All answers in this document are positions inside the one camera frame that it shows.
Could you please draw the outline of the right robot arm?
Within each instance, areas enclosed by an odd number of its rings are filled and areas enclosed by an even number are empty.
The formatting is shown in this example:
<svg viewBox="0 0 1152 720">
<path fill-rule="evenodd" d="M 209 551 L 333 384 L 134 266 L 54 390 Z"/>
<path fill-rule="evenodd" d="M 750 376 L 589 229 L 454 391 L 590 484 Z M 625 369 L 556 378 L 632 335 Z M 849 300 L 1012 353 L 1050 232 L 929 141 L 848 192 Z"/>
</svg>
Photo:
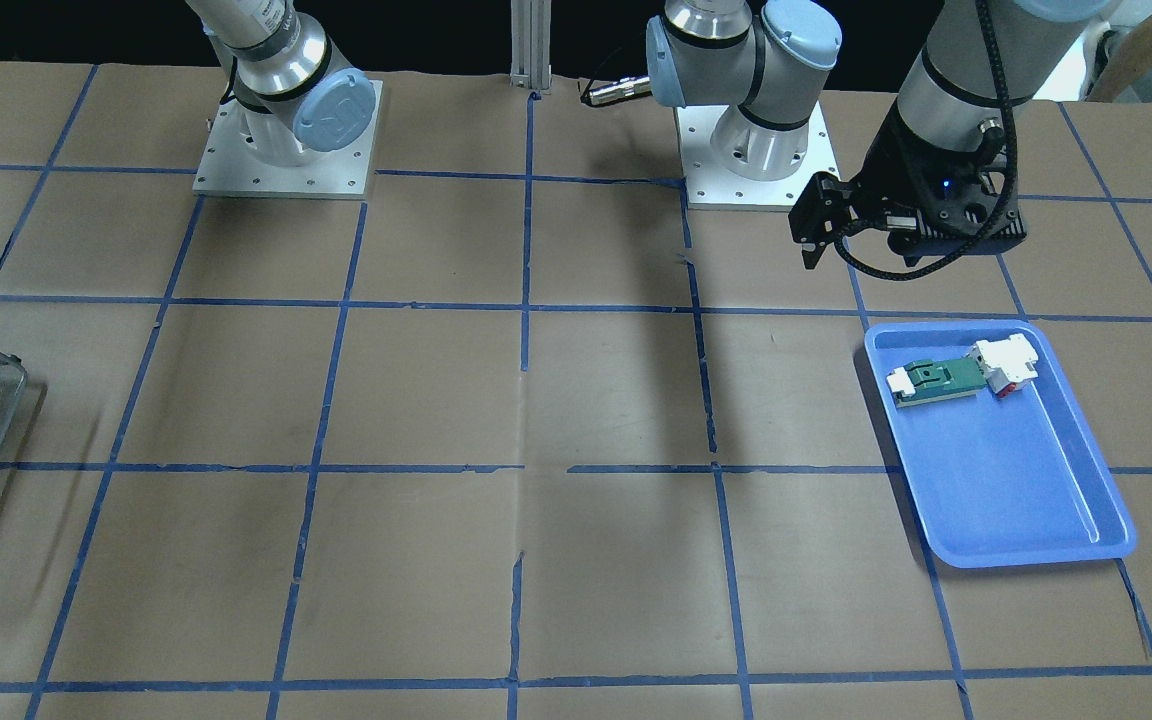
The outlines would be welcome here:
<svg viewBox="0 0 1152 720">
<path fill-rule="evenodd" d="M 303 167 L 361 141 L 378 92 L 319 20 L 291 1 L 191 1 L 257 158 Z"/>
</svg>

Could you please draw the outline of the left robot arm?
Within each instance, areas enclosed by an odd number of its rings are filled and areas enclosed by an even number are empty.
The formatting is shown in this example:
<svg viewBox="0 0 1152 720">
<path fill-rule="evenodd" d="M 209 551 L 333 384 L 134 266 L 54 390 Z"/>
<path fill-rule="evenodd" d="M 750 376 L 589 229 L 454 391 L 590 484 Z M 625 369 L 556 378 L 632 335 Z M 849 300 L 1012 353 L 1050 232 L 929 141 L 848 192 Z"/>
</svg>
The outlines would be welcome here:
<svg viewBox="0 0 1152 720">
<path fill-rule="evenodd" d="M 810 176 L 788 211 L 806 270 L 833 249 L 858 272 L 911 281 L 1018 247 L 1018 118 L 1102 1 L 946 1 L 852 179 Z M 844 50 L 814 1 L 668 1 L 645 29 L 666 108 L 719 106 L 723 169 L 799 168 L 810 114 Z"/>
</svg>

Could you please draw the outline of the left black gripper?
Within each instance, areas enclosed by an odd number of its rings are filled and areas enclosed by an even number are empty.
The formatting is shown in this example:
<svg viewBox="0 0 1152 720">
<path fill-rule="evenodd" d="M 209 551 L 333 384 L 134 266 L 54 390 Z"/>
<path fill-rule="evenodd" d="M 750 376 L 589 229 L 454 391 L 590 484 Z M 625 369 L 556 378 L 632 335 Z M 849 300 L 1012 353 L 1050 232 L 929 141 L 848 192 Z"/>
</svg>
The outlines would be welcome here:
<svg viewBox="0 0 1152 720">
<path fill-rule="evenodd" d="M 1005 187 L 1005 128 L 973 126 L 965 151 L 933 145 L 890 108 L 852 182 L 861 217 L 888 232 L 890 251 L 914 266 L 924 258 L 947 258 L 977 236 Z M 995 158 L 984 159 L 987 150 Z M 805 270 L 855 222 L 855 184 L 817 172 L 797 196 L 788 227 Z"/>
</svg>

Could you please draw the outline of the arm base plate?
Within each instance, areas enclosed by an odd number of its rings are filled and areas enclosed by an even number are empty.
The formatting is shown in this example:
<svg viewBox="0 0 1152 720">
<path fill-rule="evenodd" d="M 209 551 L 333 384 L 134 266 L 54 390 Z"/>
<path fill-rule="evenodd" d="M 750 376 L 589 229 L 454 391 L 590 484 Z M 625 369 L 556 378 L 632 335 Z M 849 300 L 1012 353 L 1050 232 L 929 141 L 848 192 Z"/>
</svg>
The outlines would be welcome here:
<svg viewBox="0 0 1152 720">
<path fill-rule="evenodd" d="M 735 106 L 676 108 L 675 119 L 690 209 L 786 213 L 814 174 L 840 174 L 820 104 L 791 131 L 756 126 Z"/>
<path fill-rule="evenodd" d="M 365 132 L 344 149 L 306 149 L 279 119 L 256 103 L 238 79 L 218 106 L 194 191 L 209 197 L 247 199 L 365 200 L 374 167 L 382 82 L 370 81 L 376 108 Z"/>
</svg>

